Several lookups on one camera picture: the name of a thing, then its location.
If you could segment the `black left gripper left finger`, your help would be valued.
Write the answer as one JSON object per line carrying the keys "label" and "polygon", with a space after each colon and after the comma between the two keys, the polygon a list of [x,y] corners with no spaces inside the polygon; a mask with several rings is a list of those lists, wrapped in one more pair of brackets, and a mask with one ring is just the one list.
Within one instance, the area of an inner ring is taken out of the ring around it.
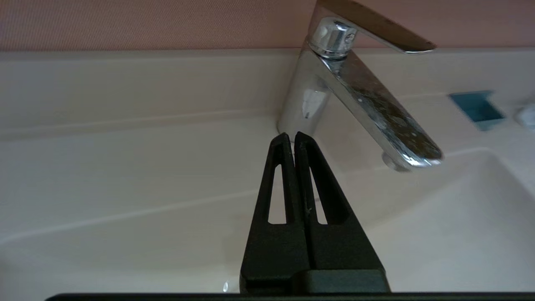
{"label": "black left gripper left finger", "polygon": [[[271,224],[275,170],[281,166],[286,223]],[[310,268],[292,147],[286,133],[271,140],[240,268],[241,293],[291,293],[292,277]]]}

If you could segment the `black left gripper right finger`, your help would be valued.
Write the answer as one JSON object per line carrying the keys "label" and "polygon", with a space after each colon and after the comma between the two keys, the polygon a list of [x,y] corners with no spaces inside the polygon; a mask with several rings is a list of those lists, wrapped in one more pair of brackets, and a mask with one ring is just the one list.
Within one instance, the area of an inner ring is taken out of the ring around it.
{"label": "black left gripper right finger", "polygon": [[315,139],[298,132],[296,173],[313,269],[385,269]]}

